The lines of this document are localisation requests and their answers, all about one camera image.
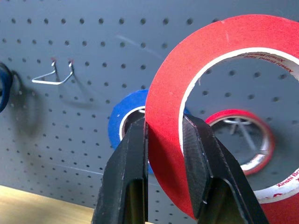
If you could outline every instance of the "pegboard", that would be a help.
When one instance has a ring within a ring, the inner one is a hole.
[[[107,125],[114,105],[149,88],[165,57],[195,30],[240,14],[297,21],[298,8],[296,0],[1,1],[0,60],[18,73],[21,85],[14,86],[0,115],[0,184],[93,207],[113,153]],[[51,72],[51,58],[57,60],[60,79],[73,60],[75,76],[61,86],[32,83]],[[286,161],[299,158],[298,94],[298,82],[280,68],[233,61],[211,68],[186,106],[201,118],[228,108],[248,109],[268,122],[278,147],[271,164],[249,178],[260,189],[287,176],[295,162]],[[277,170],[279,163],[283,168]],[[194,223],[153,176],[149,194],[149,221]]]

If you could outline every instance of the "metal pegboard hook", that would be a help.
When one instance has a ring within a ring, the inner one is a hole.
[[[53,67],[52,72],[47,73],[47,74],[42,75],[42,76],[39,76],[39,77],[36,77],[36,78],[33,78],[32,82],[33,83],[49,84],[49,85],[60,85],[60,84],[65,83],[67,80],[69,80],[69,78],[74,74],[73,63],[72,63],[72,61],[69,61],[70,74],[63,81],[61,81],[61,82],[50,82],[50,81],[39,80],[40,78],[50,76],[50,75],[53,75],[53,74],[57,75],[56,61],[53,61],[51,66]]]

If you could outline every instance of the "clamp jaw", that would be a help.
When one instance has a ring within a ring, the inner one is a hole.
[[[109,159],[92,224],[148,221],[148,135],[140,119],[131,124]],[[239,163],[211,127],[183,118],[183,146],[193,214],[200,224],[268,224]]]

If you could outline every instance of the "dark blue tape roll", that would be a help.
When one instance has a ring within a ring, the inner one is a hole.
[[[2,82],[2,99],[0,102],[0,112],[2,112],[8,104],[10,87],[13,83],[13,76],[11,72],[2,63],[0,63],[0,80]]]
[[[117,104],[111,113],[109,124],[108,124],[108,135],[111,145],[116,149],[121,142],[120,139],[120,127],[121,121],[124,117],[132,110],[138,107],[144,107],[148,90],[140,90],[131,93],[125,97],[119,104]],[[149,165],[149,173],[153,174],[153,170]]]

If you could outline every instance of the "wooden desk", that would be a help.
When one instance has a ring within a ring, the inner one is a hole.
[[[0,186],[0,224],[90,224],[92,216],[91,208]]]

